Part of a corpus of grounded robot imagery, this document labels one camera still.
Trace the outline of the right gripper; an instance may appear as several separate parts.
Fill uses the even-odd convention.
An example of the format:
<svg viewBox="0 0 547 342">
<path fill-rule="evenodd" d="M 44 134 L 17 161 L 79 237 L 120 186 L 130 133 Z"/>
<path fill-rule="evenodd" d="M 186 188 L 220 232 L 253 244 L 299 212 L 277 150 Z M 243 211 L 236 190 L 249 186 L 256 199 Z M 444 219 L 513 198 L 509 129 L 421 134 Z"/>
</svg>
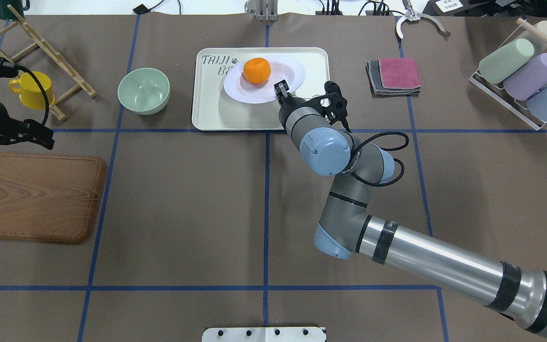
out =
<svg viewBox="0 0 547 342">
<path fill-rule="evenodd" d="M 281 80 L 274 85 L 275 96 L 281 107 L 295 107 L 298 99 L 289 92 L 289 85 L 286 80 Z"/>
</svg>

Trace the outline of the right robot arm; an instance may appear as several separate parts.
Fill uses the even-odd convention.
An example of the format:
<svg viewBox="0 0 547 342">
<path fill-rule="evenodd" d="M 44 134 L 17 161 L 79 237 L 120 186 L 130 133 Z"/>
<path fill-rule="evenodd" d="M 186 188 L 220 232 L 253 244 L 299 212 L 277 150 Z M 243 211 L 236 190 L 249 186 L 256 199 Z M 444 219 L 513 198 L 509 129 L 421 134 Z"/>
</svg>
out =
<svg viewBox="0 0 547 342">
<path fill-rule="evenodd" d="M 547 271 L 547 132 L 523 128 L 467 81 L 466 100 L 437 107 L 414 99 L 349 100 L 351 129 L 365 139 L 404 132 L 393 152 L 405 165 L 397 183 L 369 188 L 365 214 L 395 221 L 522 273 Z M 329 341 L 544 342 L 509 314 L 499 314 L 446 284 L 351 253 L 328 256 L 313 245 L 332 178 L 302 162 L 286 134 L 269 147 L 266 325 L 323 325 Z"/>
</svg>

